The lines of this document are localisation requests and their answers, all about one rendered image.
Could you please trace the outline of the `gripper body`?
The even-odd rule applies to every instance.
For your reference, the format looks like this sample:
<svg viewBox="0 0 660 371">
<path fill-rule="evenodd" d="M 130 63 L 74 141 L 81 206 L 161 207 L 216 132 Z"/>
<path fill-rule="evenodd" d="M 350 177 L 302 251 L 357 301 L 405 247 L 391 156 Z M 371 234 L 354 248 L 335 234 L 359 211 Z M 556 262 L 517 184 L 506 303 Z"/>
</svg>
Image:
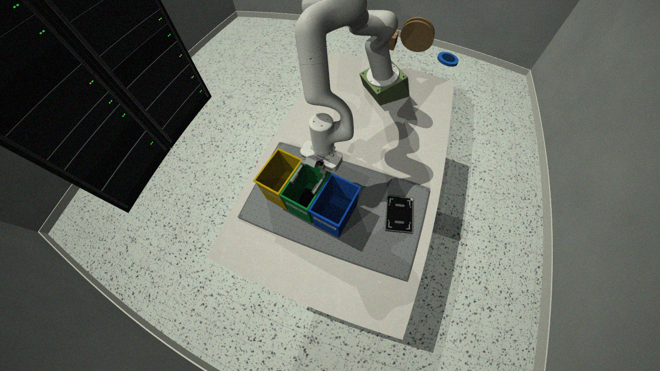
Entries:
<svg viewBox="0 0 660 371">
<path fill-rule="evenodd" d="M 315 152 L 312 149 L 311 140 L 307 140 L 306 143 L 300 149 L 301 157 L 306 159 L 306 157 L 313 155 L 314 153 Z M 332 150 L 332 152 L 327 156 L 325 156 L 323 160 L 321 160 L 321 162 L 323 162 L 325 169 L 332 172 L 336 172 L 337 169 L 339 169 L 340 164 L 342 163 L 342 154 L 340 154 L 336 150 Z"/>
</svg>

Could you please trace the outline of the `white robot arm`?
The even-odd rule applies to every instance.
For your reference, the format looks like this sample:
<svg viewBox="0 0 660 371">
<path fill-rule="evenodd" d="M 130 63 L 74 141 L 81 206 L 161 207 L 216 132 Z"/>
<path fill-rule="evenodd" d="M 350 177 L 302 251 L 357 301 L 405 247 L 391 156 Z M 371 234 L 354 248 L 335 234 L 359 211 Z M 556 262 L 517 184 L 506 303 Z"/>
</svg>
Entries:
<svg viewBox="0 0 660 371">
<path fill-rule="evenodd" d="M 313 115 L 309 129 L 314 154 L 305 163 L 322 166 L 323 158 L 335 150 L 334 143 L 353 138 L 353 114 L 348 105 L 332 93 L 328 75 L 327 33 L 344 26 L 353 35 L 372 36 L 365 42 L 370 69 L 366 78 L 373 86 L 387 87 L 398 80 L 398 67 L 391 63 L 388 41 L 398 28 L 398 17 L 390 10 L 366 10 L 367 0 L 303 0 L 295 24 L 304 97 L 309 104 L 332 108 L 340 120 L 326 113 Z M 368 13 L 369 12 L 369 13 Z"/>
</svg>

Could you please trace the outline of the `blue open-top bin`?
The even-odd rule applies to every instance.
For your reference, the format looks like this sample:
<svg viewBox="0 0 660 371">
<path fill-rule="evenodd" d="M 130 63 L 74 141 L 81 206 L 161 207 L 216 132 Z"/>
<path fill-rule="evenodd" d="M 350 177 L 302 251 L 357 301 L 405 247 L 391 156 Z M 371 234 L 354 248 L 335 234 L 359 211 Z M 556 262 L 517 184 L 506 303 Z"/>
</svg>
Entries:
<svg viewBox="0 0 660 371">
<path fill-rule="evenodd" d="M 339 237 L 356 208 L 360 189 L 357 184 L 332 173 L 307 210 L 314 225 Z"/>
</svg>

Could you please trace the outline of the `yellow recycle bin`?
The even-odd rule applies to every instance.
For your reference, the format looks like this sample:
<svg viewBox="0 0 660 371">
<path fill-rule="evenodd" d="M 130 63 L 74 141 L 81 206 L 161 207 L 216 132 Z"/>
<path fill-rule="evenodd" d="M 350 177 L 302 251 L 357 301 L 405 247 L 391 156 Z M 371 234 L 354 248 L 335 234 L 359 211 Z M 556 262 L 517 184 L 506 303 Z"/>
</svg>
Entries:
<svg viewBox="0 0 660 371">
<path fill-rule="evenodd" d="M 274 154 L 254 179 L 266 199 L 284 209 L 288 209 L 279 193 L 282 192 L 289 179 L 300 166 L 301 160 L 302 158 L 295 157 L 282 149 L 278 148 L 274 151 Z"/>
</svg>

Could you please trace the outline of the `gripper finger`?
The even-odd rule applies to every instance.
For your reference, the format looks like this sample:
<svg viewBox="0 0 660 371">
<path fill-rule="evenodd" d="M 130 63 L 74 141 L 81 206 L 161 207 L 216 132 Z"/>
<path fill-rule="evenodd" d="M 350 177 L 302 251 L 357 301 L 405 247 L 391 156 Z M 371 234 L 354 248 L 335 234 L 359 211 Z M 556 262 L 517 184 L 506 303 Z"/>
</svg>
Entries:
<svg viewBox="0 0 660 371">
<path fill-rule="evenodd" d="M 320 188 L 320 186 L 321 186 L 323 180 L 324 180 L 324 179 L 326 178 L 326 176 L 327 176 L 327 171 L 324 170 L 324 167 L 325 167 L 325 166 L 322 165 L 322 166 L 318 166 L 318 167 L 321 168 L 320 173 L 323 174 L 323 177 L 320 179 L 320 182 L 316 184 L 315 188 L 313 188 L 313 190 L 312 190 L 312 194 L 314 194 L 314 195 L 316 194 L 316 192 L 317 192 L 317 190 Z"/>
<path fill-rule="evenodd" d="M 299 169 L 295 172 L 294 176 L 290 179 L 290 182 L 291 182 L 292 184 L 294 184 L 294 183 L 295 183 L 295 180 L 299 177 L 299 172 L 301 171 L 301 169 L 303 168 L 303 166 L 307 166 L 307 164 L 305 163 L 305 161 L 306 161 L 306 160 L 303 160 L 303 159 L 300 161 L 300 167 L 299 167 Z"/>
</svg>

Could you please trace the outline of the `green returns bin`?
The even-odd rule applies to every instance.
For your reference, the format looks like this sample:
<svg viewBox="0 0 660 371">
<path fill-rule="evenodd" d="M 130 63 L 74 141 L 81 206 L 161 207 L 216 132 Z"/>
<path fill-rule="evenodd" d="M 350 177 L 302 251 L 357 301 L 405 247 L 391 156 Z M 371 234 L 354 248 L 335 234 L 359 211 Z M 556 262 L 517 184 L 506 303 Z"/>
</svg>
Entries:
<svg viewBox="0 0 660 371">
<path fill-rule="evenodd" d="M 323 174 L 320 173 L 320 170 L 321 170 L 320 167 L 312 167 L 309 165 L 303 166 L 303 168 L 299 172 L 299 177 L 295 180 L 295 183 L 292 184 L 289 179 L 287 185 L 285 185 L 282 192 L 279 193 L 279 196 L 282 197 L 282 199 L 284 200 L 290 213 L 294 213 L 295 215 L 299 216 L 300 218 L 303 218 L 304 220 L 310 223 L 313 223 L 313 221 L 311 214 L 307 212 L 307 210 L 313 204 L 318 193 L 320 193 L 324 184 L 327 182 L 328 177 L 332 173 L 327 171 L 326 178 L 323 180 L 320 188 L 317 190 L 310 204 L 307 205 L 307 208 L 304 207 L 303 205 L 297 204 L 297 201 L 299 200 L 300 195 L 303 193 L 305 188 L 309 190 L 313 190 L 316 184 L 320 182 L 320 179 L 323 177 Z"/>
</svg>

